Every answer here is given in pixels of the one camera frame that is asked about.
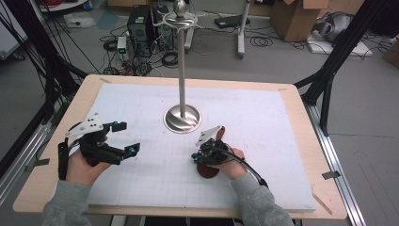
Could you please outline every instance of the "black bracket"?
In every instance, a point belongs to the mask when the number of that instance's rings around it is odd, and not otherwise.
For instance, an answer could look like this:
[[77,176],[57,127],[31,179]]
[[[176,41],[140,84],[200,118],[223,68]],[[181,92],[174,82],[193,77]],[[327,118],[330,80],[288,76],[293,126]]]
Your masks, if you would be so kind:
[[334,76],[387,3],[388,0],[365,0],[322,68],[317,73],[294,84],[298,89],[311,84],[301,96],[302,101],[307,105],[316,105],[317,99],[323,93],[320,127],[326,137],[328,137],[327,120]]

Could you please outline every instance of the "white plastic part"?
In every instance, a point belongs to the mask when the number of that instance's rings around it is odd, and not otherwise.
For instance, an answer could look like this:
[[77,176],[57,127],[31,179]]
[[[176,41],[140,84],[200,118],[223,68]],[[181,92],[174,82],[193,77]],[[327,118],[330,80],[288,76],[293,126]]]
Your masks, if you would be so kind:
[[75,126],[69,132],[65,134],[65,137],[76,137],[79,135],[89,134],[93,132],[97,132],[103,129],[103,123],[100,120],[100,116],[98,113],[95,113],[93,116],[88,117],[80,124]]
[[216,135],[217,135],[217,131],[219,131],[221,128],[222,128],[222,126],[218,125],[215,128],[200,132],[199,140],[197,141],[196,146],[198,147],[199,145],[208,141],[208,139],[210,139],[210,138],[215,139]]

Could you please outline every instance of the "chrome rod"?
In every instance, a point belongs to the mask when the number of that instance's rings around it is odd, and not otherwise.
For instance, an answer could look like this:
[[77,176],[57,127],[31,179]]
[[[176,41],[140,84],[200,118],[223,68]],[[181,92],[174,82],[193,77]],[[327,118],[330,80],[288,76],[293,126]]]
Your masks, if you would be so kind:
[[177,29],[178,65],[179,65],[179,92],[180,92],[180,117],[185,118],[185,70],[184,70],[184,29]]

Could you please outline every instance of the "white paper sheet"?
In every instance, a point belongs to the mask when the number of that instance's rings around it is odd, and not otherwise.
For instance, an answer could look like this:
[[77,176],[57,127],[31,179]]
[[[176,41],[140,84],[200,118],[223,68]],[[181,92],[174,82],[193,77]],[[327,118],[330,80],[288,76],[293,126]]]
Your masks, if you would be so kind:
[[179,103],[177,87],[104,84],[88,116],[126,121],[127,130],[108,133],[110,146],[141,143],[134,158],[104,172],[90,204],[236,208],[230,180],[222,173],[203,179],[191,158],[201,131],[226,127],[222,140],[245,151],[247,162],[269,184],[287,210],[314,210],[315,202],[279,92],[186,88],[186,103],[202,115],[196,131],[181,135],[163,123]]

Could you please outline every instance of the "cardboard box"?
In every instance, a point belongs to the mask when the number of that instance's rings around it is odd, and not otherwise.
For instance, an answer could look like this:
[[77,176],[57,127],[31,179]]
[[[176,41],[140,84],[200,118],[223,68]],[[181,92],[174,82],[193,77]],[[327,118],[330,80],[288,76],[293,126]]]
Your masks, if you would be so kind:
[[396,68],[399,68],[399,40],[391,46],[387,53],[383,56],[385,60],[390,62]]
[[304,41],[308,38],[322,8],[328,0],[277,0],[270,23],[286,41]]
[[108,0],[110,7],[132,7],[134,5],[150,5],[152,0]]
[[326,12],[346,12],[351,15],[356,15],[359,8],[364,3],[364,0],[329,0],[328,8],[320,11],[320,16],[324,16]]

